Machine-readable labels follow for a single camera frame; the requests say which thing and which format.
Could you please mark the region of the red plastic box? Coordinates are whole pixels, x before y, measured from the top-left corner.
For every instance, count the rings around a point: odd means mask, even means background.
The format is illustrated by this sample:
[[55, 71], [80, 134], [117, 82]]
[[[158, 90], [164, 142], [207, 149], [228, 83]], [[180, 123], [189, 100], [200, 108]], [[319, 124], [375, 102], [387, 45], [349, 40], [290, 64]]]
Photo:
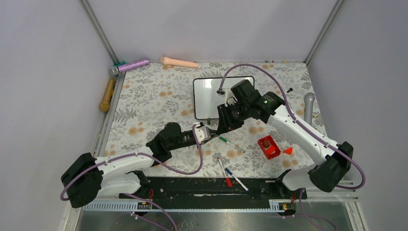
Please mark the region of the red plastic box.
[[[264, 140], [268, 140], [270, 143], [270, 147], [268, 147], [267, 149], [265, 149], [262, 145], [262, 141]], [[278, 157], [281, 154], [281, 150], [279, 149], [279, 147], [277, 146], [277, 144], [275, 143], [271, 135], [268, 135], [266, 137], [259, 139], [257, 143], [259, 147], [261, 148], [262, 153], [268, 160]]]

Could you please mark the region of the red capped marker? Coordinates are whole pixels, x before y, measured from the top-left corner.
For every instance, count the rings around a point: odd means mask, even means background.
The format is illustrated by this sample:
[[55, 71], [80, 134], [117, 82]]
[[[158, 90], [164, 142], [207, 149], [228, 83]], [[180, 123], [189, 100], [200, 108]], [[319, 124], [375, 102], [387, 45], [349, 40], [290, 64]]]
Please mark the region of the red capped marker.
[[227, 186], [228, 186], [228, 187], [232, 187], [232, 183], [231, 183], [231, 181], [230, 181], [230, 179], [229, 179], [229, 177], [228, 177], [228, 174], [226, 173], [225, 168], [224, 168], [224, 166], [223, 166], [223, 164], [222, 164], [222, 161], [221, 161], [221, 159], [220, 159], [219, 157], [217, 158], [217, 161], [218, 161], [218, 163], [219, 163], [219, 165], [220, 165], [220, 167], [221, 167], [221, 171], [222, 171], [222, 173], [223, 173], [223, 175], [224, 175], [224, 178], [225, 178], [225, 180], [226, 180]]

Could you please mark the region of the blue capped marker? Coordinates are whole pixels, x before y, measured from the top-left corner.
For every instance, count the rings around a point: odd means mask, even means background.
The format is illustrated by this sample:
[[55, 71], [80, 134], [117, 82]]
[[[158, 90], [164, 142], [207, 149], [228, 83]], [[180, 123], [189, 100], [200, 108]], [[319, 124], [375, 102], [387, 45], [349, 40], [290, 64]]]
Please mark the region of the blue capped marker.
[[237, 178], [228, 168], [225, 168], [225, 171], [226, 171], [228, 174], [230, 174], [230, 175], [243, 187], [243, 189], [244, 189], [246, 192], [249, 192], [249, 191], [250, 191], [249, 188], [248, 188], [246, 185], [244, 185], [244, 183], [243, 183], [239, 178]]

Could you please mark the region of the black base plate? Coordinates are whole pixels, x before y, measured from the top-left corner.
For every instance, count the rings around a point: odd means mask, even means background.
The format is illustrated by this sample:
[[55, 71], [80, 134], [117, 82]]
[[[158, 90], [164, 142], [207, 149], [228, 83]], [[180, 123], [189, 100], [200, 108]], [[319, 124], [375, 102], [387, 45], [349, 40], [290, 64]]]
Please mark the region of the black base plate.
[[148, 177], [134, 196], [151, 199], [164, 209], [267, 208], [270, 200], [307, 198], [300, 190], [289, 191], [274, 179], [242, 178], [227, 186], [224, 178]]

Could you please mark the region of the gold toy microphone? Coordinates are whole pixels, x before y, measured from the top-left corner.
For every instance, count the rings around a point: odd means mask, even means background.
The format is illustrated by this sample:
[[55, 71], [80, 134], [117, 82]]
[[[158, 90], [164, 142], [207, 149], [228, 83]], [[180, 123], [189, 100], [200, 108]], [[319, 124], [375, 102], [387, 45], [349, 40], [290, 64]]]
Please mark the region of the gold toy microphone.
[[111, 98], [114, 93], [115, 79], [112, 77], [108, 80], [104, 95], [99, 105], [99, 109], [102, 112], [107, 112], [110, 108]]

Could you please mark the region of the green capped marker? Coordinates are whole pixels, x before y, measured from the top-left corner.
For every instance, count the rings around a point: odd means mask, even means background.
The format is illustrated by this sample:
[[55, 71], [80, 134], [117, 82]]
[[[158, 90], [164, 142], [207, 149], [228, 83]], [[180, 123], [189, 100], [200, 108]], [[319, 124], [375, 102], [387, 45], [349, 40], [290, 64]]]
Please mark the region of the green capped marker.
[[232, 142], [228, 141], [227, 139], [225, 139], [225, 138], [223, 138], [223, 137], [221, 137], [221, 136], [219, 137], [219, 139], [220, 139], [221, 141], [223, 141], [224, 143], [226, 143], [227, 145], [229, 145], [229, 146], [235, 148], [236, 150], [238, 150], [238, 151], [240, 151], [240, 152], [242, 152], [242, 153], [245, 153], [245, 150], [244, 150], [244, 149], [240, 148], [240, 147], [239, 147], [238, 145], [236, 145], [236, 144], [233, 144]]

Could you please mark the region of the purple glitter microphone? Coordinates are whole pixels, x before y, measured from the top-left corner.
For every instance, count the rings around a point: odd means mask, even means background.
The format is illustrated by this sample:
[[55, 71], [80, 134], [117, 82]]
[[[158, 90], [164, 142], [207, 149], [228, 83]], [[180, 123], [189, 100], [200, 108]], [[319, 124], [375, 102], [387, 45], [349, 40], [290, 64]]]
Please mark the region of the purple glitter microphone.
[[124, 73], [130, 70], [134, 70], [143, 66], [146, 66], [150, 63], [148, 59], [137, 60], [134, 62], [126, 63], [121, 62], [120, 64], [113, 65], [109, 68], [108, 73], [112, 76], [119, 75], [120, 73]]

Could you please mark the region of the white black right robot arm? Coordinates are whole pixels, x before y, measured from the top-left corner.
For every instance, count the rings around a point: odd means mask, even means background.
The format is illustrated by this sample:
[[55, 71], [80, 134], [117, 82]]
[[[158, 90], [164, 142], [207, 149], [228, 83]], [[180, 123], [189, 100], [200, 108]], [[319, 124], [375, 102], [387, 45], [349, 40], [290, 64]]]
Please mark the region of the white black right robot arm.
[[313, 165], [282, 173], [276, 192], [282, 198], [290, 197], [295, 190], [315, 186], [330, 193], [351, 168], [354, 148], [348, 142], [339, 144], [319, 133], [287, 108], [287, 103], [273, 92], [261, 95], [249, 80], [242, 80], [230, 89], [217, 94], [224, 103], [217, 107], [218, 134], [240, 128], [244, 121], [253, 118], [268, 124], [300, 146], [313, 161]]

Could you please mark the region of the small black-framed whiteboard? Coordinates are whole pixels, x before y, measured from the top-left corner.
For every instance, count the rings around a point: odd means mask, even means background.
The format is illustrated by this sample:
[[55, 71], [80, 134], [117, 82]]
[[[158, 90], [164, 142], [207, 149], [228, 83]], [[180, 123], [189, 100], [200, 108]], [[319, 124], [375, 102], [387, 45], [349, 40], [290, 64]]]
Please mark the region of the small black-framed whiteboard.
[[219, 95], [217, 90], [221, 83], [221, 77], [197, 78], [193, 80], [194, 116], [198, 120], [218, 119], [217, 107], [223, 105], [234, 105], [237, 98], [232, 95], [231, 88], [242, 80], [249, 80], [254, 85], [252, 76], [227, 77], [223, 84], [226, 95]]

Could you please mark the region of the peach toy microphone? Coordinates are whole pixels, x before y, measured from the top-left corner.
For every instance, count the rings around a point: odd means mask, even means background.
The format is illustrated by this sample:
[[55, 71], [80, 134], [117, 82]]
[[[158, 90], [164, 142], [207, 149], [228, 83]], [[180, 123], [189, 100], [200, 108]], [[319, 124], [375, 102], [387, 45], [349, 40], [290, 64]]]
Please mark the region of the peach toy microphone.
[[172, 59], [172, 58], [168, 58], [165, 56], [160, 57], [160, 63], [163, 65], [174, 65], [174, 66], [181, 66], [181, 67], [188, 67], [188, 68], [198, 68], [197, 63]]

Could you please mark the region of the floral table mat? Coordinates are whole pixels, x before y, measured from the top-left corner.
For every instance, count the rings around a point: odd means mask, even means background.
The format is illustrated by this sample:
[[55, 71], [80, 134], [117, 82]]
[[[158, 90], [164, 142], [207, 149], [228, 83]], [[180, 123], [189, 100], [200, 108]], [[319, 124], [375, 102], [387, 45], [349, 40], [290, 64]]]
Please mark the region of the floral table mat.
[[[253, 67], [237, 67], [234, 63], [205, 63], [198, 68], [150, 64], [127, 72], [119, 82], [119, 97], [111, 105], [113, 120], [97, 156], [125, 154], [144, 146], [169, 122], [179, 123], [182, 130], [190, 130], [194, 116], [193, 80], [196, 78], [252, 76], [261, 94], [285, 92], [290, 107], [304, 115], [304, 96], [313, 92], [308, 69], [302, 63], [263, 63]], [[266, 159], [257, 141], [271, 135], [281, 154]], [[219, 138], [212, 139], [198, 151], [195, 146], [172, 151], [166, 162], [183, 171], [173, 172], [158, 165], [144, 170], [146, 176], [221, 178], [219, 157], [224, 167], [238, 178], [275, 178], [287, 169], [312, 165], [312, 159], [291, 139], [275, 128], [258, 120], [248, 119], [238, 130], [224, 137], [245, 150], [242, 153]], [[293, 154], [284, 150], [293, 147]]]

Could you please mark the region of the brown cylinder in box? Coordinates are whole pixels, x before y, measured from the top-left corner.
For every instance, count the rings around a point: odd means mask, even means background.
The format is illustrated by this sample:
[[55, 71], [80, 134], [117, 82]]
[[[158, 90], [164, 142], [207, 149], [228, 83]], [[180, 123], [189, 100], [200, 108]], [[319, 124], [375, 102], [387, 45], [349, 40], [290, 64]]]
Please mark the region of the brown cylinder in box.
[[263, 147], [264, 147], [265, 149], [267, 149], [268, 147], [270, 147], [270, 143], [269, 143], [268, 140], [262, 141], [262, 145], [263, 145]]

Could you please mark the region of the red plastic triangle piece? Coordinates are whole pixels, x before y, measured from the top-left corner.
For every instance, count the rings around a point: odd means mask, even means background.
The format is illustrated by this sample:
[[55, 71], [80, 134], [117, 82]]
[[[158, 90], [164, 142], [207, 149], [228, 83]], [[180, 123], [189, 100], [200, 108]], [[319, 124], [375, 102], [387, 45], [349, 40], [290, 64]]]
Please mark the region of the red plastic triangle piece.
[[292, 155], [293, 154], [293, 147], [290, 147], [290, 148], [284, 150], [283, 153], [285, 153], [287, 155]]

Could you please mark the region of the silver toy microphone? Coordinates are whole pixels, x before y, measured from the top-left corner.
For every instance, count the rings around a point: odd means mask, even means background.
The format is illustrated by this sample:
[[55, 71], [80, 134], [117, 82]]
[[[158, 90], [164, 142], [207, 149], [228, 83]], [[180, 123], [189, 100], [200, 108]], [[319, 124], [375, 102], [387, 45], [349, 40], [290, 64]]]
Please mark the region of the silver toy microphone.
[[306, 121], [309, 125], [312, 125], [312, 118], [313, 118], [313, 105], [315, 101], [315, 94], [312, 92], [308, 92], [304, 96], [304, 121]]

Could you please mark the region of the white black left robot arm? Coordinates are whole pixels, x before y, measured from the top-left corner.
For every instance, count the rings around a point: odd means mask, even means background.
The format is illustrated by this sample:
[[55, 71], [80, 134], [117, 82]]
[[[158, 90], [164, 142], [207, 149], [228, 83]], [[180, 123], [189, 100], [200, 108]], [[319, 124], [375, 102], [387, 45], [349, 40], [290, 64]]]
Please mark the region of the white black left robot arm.
[[193, 145], [200, 149], [201, 145], [218, 136], [216, 130], [202, 122], [194, 123], [187, 131], [182, 131], [178, 123], [171, 122], [135, 151], [105, 157], [84, 153], [61, 176], [64, 189], [60, 199], [69, 201], [73, 208], [79, 208], [104, 196], [129, 193], [143, 198], [149, 193], [149, 185], [142, 169], [162, 165], [182, 174], [183, 171], [165, 163], [172, 157], [171, 151]]

